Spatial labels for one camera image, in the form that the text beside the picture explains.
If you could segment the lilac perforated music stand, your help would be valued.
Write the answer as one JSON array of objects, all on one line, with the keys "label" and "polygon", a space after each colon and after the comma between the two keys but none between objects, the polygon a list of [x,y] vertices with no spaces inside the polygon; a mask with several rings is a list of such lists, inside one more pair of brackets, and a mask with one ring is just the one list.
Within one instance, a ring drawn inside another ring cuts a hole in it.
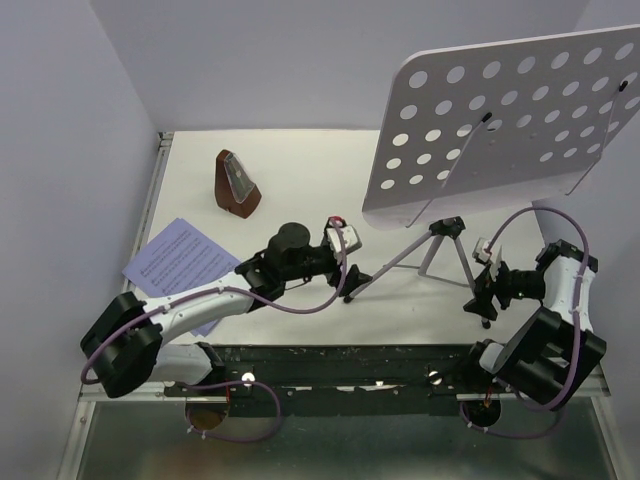
[{"label": "lilac perforated music stand", "polygon": [[635,25],[418,52],[392,80],[363,216],[426,224],[425,275],[461,217],[573,193],[638,109]]}]

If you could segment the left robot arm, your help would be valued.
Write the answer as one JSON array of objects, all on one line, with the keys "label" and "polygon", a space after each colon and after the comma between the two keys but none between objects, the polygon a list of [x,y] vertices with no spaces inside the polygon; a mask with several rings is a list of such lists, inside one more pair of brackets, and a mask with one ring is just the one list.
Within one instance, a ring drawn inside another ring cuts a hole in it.
[{"label": "left robot arm", "polygon": [[[201,395],[214,393],[222,380],[221,362],[203,343],[177,345],[175,339],[207,323],[249,314],[263,307],[294,315],[318,313],[370,281],[348,262],[361,248],[356,228],[332,216],[319,245],[306,226],[289,222],[265,249],[208,284],[159,298],[117,295],[80,341],[86,357],[80,379],[99,384],[109,398],[128,395],[148,381],[174,381]],[[325,277],[333,295],[307,309],[279,304],[289,282]]]}]

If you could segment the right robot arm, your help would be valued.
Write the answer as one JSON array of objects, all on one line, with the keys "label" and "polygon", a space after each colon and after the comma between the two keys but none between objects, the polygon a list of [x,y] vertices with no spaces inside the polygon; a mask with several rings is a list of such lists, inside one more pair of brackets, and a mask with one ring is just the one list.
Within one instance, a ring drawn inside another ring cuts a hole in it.
[{"label": "right robot arm", "polygon": [[594,334],[588,313],[598,260],[565,240],[548,244],[533,270],[509,268],[501,253],[491,253],[487,239],[477,241],[472,257],[483,270],[463,310],[488,324],[514,300],[540,305],[507,343],[476,343],[472,360],[460,367],[461,382],[480,392],[497,379],[558,411],[606,353],[606,342]]}]

